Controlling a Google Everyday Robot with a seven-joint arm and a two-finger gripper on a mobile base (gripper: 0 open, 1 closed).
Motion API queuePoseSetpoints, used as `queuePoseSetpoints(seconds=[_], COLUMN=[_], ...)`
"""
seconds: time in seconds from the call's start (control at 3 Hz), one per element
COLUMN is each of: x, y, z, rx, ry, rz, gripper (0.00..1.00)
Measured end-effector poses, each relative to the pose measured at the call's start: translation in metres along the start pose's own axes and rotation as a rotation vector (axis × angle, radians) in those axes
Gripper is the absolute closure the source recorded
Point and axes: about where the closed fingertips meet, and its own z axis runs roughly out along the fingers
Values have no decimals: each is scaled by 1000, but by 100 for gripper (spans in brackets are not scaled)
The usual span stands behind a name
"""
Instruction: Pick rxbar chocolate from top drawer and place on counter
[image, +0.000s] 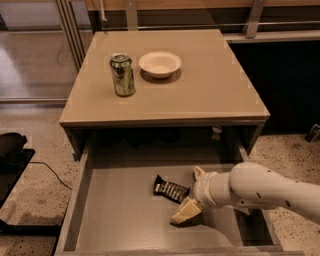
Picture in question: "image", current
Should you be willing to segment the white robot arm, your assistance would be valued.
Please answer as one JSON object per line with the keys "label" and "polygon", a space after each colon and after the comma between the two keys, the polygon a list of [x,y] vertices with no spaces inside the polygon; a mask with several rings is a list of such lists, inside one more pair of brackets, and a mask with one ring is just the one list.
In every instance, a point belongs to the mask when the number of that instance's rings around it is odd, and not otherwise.
{"label": "white robot arm", "polygon": [[205,208],[286,208],[314,223],[320,223],[320,186],[284,177],[253,162],[236,164],[229,172],[205,172],[194,167],[193,197],[187,196],[171,217],[184,223]]}

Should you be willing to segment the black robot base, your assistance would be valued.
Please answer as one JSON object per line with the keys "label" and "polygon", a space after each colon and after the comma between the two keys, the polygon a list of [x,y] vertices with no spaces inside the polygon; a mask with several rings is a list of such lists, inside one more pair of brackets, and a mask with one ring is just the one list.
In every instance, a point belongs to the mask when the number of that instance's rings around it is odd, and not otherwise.
{"label": "black robot base", "polygon": [[[16,132],[0,135],[0,209],[32,159],[35,150],[25,149],[27,138]],[[58,236],[58,225],[12,225],[0,219],[0,232],[21,236]]]}

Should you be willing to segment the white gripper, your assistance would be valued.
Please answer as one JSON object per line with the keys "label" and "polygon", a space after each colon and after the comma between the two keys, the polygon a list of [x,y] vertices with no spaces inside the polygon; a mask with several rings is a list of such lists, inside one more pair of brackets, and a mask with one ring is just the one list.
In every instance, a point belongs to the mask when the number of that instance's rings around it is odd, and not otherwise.
{"label": "white gripper", "polygon": [[187,196],[171,217],[173,224],[181,224],[202,212],[202,207],[220,208],[230,201],[229,174],[208,172],[199,166],[193,168],[195,184],[193,196]]}

